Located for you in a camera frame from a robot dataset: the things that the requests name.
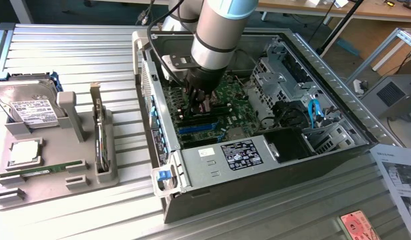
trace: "power supply label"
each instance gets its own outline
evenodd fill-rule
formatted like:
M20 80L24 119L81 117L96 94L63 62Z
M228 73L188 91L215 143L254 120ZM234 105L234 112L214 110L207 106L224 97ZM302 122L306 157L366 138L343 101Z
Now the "power supply label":
M259 152L252 140L239 141L222 145L222 151L227 164L232 171L263 164Z

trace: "metal rod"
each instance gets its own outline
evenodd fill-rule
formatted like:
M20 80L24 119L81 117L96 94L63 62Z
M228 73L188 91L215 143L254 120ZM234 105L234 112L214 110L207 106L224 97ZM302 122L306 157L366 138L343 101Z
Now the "metal rod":
M346 25L346 22L348 21L348 19L351 18L352 14L355 13L355 11L358 10L360 4L363 3L363 0L358 0L354 7L351 8L351 10L347 12L344 18L340 21L340 24L336 26L336 28L334 29L334 31L331 32L328 38L326 39L323 45L316 49L316 53L318 55L322 55L322 53L324 52L326 47L331 44L334 38L336 37L339 31L342 30L343 26Z
M396 28L392 33L390 34L390 36L386 38L386 40L382 42L382 44L379 45L379 47L376 48L376 50L371 53L371 55L368 56L368 58L363 61L363 63L359 65L359 67L356 68L356 70L354 71L354 73L351 74L351 76L347 78L344 84L348 86L355 78L358 77L358 75L360 75L362 71L364 70L364 68L372 63L372 61L375 60L375 58L378 57L378 55L382 53L382 51L387 48L387 46L390 45L390 43L392 42L392 40L396 38L398 33L399 33L400 29Z
M0 53L0 72L3 72L5 68L7 56L11 50L11 44L13 39L13 32L15 32L13 30L7 31L4 46Z

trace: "hard disk drive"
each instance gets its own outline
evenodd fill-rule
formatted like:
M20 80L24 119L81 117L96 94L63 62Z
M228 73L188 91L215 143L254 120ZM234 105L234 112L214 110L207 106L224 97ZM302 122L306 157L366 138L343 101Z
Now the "hard disk drive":
M17 75L0 81L0 106L9 122L21 123L31 129L59 125L65 117L57 106L59 82L48 74Z

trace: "red sticker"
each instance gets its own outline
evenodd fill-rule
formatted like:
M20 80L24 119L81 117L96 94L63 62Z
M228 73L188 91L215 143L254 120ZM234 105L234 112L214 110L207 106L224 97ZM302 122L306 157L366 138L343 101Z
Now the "red sticker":
M343 215L340 220L354 240L380 240L360 210Z

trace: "blue pcie slot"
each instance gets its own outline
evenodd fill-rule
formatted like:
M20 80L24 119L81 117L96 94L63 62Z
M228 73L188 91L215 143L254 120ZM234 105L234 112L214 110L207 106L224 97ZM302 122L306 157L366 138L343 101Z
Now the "blue pcie slot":
M190 126L190 127L183 127L179 129L179 134L191 134L191 133L198 133L198 132L203 132L203 131L210 131L210 130L215 130L216 126L218 126L218 122L212 123L212 124L206 124L206 125L200 125L200 126Z

